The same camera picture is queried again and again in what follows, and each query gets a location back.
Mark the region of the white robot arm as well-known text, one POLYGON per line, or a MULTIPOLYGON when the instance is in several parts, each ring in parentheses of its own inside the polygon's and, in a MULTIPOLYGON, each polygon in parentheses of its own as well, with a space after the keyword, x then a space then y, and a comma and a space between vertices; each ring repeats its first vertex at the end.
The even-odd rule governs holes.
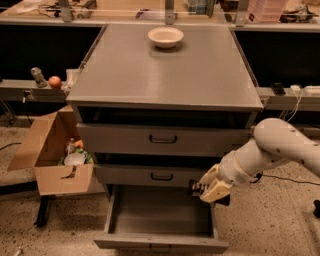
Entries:
POLYGON ((246 144, 226 154, 200 179, 205 187, 200 199, 207 203, 222 199, 233 186, 247 184, 258 172, 288 161, 320 176, 320 145, 282 119, 264 119, 246 144))

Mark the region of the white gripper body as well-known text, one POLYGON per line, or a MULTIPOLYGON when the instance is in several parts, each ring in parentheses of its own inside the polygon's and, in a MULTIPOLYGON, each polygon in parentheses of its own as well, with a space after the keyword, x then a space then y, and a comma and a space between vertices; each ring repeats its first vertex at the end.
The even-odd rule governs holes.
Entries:
POLYGON ((250 176, 244 171, 235 150, 226 154, 220 161, 218 176, 228 185, 241 186, 250 182, 250 176))

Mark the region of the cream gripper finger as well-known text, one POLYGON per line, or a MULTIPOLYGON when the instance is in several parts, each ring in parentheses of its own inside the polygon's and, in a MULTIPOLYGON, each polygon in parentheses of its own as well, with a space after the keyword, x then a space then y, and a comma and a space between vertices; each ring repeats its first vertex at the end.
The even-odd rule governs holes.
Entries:
POLYGON ((205 185, 205 190, 200 196, 200 199, 204 202, 212 203, 231 193, 232 185, 222 180, 213 179, 209 181, 201 179, 200 182, 205 185))
POLYGON ((218 173, 218 164, 212 166, 199 180, 201 184, 210 185, 215 179, 218 173))

